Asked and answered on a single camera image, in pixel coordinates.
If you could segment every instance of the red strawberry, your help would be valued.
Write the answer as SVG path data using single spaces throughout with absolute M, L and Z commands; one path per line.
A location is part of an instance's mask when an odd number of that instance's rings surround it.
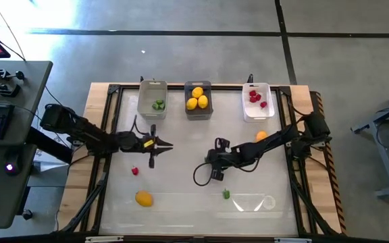
M 132 168 L 133 175 L 137 176 L 139 174 L 139 169 L 137 167 Z

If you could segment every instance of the yellow lemon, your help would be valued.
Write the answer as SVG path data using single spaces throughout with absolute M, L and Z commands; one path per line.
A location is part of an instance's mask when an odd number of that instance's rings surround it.
M 187 101 L 187 109 L 188 110 L 193 110 L 196 108 L 197 106 L 197 99 L 196 98 L 190 98 L 188 101 Z
M 268 134 L 266 131 L 259 131 L 257 134 L 256 134 L 256 140 L 255 142 L 259 142 L 260 140 L 264 139 L 264 138 L 267 138 L 268 137 Z
M 153 195 L 149 194 L 146 190 L 140 190 L 136 193 L 134 197 L 136 202 L 143 207 L 153 206 Z
M 208 106 L 208 98 L 205 95 L 199 97 L 197 101 L 200 108 L 205 109 Z
M 203 88 L 201 87 L 196 87 L 192 91 L 192 96 L 193 98 L 199 98 L 201 95 L 203 95 Z

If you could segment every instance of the white container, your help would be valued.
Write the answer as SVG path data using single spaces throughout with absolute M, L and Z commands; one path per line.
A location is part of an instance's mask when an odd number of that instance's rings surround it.
M 161 99 L 165 109 L 154 110 L 153 103 Z M 139 86 L 138 112 L 145 119 L 165 119 L 167 110 L 167 82 L 163 80 L 143 80 Z
M 261 100 L 256 103 L 250 102 L 250 91 L 260 94 Z M 244 121 L 264 122 L 267 118 L 274 116 L 274 104 L 271 89 L 267 83 L 246 83 L 242 85 L 242 109 Z M 261 108 L 261 102 L 267 101 L 267 107 Z

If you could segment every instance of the concrete floor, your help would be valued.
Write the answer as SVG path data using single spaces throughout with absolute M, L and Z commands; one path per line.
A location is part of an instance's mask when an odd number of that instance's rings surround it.
M 282 0 L 282 7 L 289 32 L 389 33 L 389 0 Z M 53 61 L 48 87 L 78 113 L 83 112 L 91 82 L 138 82 L 144 76 L 170 82 L 241 83 L 253 73 L 258 82 L 289 84 L 280 37 L 73 36 L 23 31 L 277 32 L 274 0 L 19 0 L 16 4 L 0 0 L 0 8 L 15 27 L 26 58 Z M 0 39 L 16 47 L 2 28 Z M 349 235 L 389 240 L 389 198 L 380 200 L 373 193 L 389 186 L 386 172 L 373 141 L 349 130 L 388 104 L 389 38 L 289 38 L 289 43 L 296 81 L 323 97 Z M 45 94 L 42 110 L 51 102 Z M 64 185 L 64 173 L 48 173 L 35 175 L 30 183 Z M 52 180 L 47 184 L 43 178 Z M 16 219 L 11 228 L 0 229 L 0 236 L 52 231 L 61 193 L 61 188 L 34 188 L 27 203 L 41 212 L 35 223 Z M 53 200 L 43 205 L 43 195 Z

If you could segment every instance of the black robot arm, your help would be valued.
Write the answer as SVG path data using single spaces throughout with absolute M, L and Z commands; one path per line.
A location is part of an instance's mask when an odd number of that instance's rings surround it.
M 296 126 L 301 121 L 305 124 L 304 132 L 299 132 Z M 283 144 L 289 143 L 293 157 L 305 159 L 310 156 L 310 145 L 331 140 L 329 134 L 330 130 L 323 116 L 310 113 L 302 116 L 295 124 L 288 125 L 259 142 L 239 144 L 230 148 L 229 152 L 226 149 L 229 148 L 230 142 L 224 138 L 216 138 L 215 148 L 208 151 L 205 163 L 202 165 L 211 164 L 211 179 L 222 181 L 225 169 L 235 167 L 245 172 L 252 172 L 264 153 Z M 254 163 L 255 167 L 250 171 L 243 168 Z M 207 183 L 197 183 L 195 175 L 193 178 L 198 186 L 207 185 Z
M 125 153 L 150 153 L 149 167 L 154 168 L 154 157 L 162 152 L 172 149 L 172 144 L 162 141 L 155 135 L 156 127 L 151 126 L 150 133 L 139 132 L 139 138 L 133 128 L 137 129 L 136 117 L 130 131 L 108 134 L 96 125 L 90 123 L 87 118 L 76 115 L 68 107 L 58 104 L 45 106 L 45 113 L 41 119 L 40 126 L 48 131 L 60 134 L 68 134 L 68 141 L 83 142 L 88 153 L 94 156 L 102 156 L 115 153 L 121 150 Z

